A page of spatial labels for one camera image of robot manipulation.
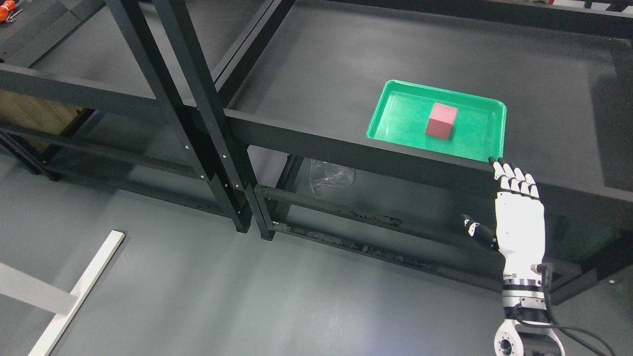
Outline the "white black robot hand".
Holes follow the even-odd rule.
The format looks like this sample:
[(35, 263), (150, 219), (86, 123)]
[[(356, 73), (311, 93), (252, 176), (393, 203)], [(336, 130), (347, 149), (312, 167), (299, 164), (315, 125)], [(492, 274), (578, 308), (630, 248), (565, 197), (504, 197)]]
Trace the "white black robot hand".
[(489, 164), (498, 184), (494, 200), (497, 224), (490, 228), (463, 215), (463, 228), (482, 248), (504, 257), (505, 284), (542, 286), (538, 266), (545, 253), (544, 205), (535, 178), (502, 157), (490, 156)]

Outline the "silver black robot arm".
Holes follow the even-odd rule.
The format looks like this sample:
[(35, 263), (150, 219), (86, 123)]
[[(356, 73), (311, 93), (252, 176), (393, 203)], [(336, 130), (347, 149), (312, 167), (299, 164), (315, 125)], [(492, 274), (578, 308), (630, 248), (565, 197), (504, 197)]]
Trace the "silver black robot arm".
[(546, 295), (539, 286), (505, 284), (504, 321), (495, 334), (496, 356), (565, 356), (548, 318)]

